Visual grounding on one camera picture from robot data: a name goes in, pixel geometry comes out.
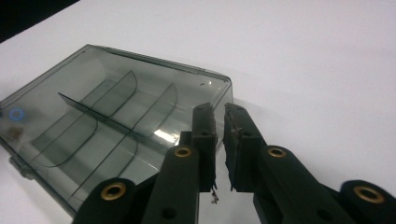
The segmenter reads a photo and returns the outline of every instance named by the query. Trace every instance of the black mechanical arm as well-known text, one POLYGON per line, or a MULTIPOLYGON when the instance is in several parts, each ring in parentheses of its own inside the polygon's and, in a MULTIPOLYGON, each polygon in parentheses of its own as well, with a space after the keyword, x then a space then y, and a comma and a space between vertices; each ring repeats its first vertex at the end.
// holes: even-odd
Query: black mechanical arm
MULTIPOLYGON (((291 151, 267 146, 245 108, 225 108, 231 188, 254 193, 261 223, 396 223, 389 193, 362 180, 347 181, 339 192, 321 185, 291 151)), ((122 178, 102 182, 73 223, 197 223, 199 192, 216 187, 215 127, 211 105, 196 106, 192 131, 181 133, 157 175, 139 185, 122 178)))

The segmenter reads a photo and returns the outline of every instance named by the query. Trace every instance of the white background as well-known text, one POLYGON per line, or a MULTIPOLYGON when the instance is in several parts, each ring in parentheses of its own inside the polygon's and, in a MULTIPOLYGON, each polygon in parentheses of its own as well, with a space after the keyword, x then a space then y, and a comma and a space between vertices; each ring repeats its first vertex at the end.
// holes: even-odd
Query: white background
MULTIPOLYGON (((0 44, 0 100, 86 44, 213 70, 268 144, 321 183, 364 179, 396 195, 396 2, 81 1, 0 44)), ((70 223, 0 148, 0 223, 70 223)), ((259 223, 250 194, 203 195, 200 223, 259 223)))

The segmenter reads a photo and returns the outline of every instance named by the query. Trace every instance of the transparent plastic box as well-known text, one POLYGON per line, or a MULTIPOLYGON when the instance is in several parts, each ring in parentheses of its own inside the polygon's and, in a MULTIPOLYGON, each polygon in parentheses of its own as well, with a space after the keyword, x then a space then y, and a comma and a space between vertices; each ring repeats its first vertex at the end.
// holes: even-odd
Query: transparent plastic box
POLYGON ((141 183, 213 105, 219 139, 231 80, 180 63, 87 45, 0 103, 11 162, 72 215, 100 182, 141 183))

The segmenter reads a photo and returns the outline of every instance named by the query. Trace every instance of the white table surface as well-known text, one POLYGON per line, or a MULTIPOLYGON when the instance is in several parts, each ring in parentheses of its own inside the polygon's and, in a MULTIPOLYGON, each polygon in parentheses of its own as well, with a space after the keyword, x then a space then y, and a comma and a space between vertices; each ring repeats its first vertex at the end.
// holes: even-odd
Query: white table surface
MULTIPOLYGON (((364 179, 396 195, 395 1, 81 1, 0 44, 0 100, 86 44, 217 71, 268 144, 321 183, 364 179)), ((229 192, 200 223, 259 223, 251 194, 229 192)), ((70 223, 0 148, 0 223, 70 223)))

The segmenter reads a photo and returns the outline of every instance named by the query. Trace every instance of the plastic box lid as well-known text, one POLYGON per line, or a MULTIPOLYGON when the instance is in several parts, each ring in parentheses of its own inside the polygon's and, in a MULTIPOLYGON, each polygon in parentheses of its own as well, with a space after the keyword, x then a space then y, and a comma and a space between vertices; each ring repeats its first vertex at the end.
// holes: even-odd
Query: plastic box lid
POLYGON ((74 215, 104 180, 157 174, 195 106, 213 105, 222 139, 232 101, 228 77, 87 45, 0 103, 0 140, 21 173, 74 215))

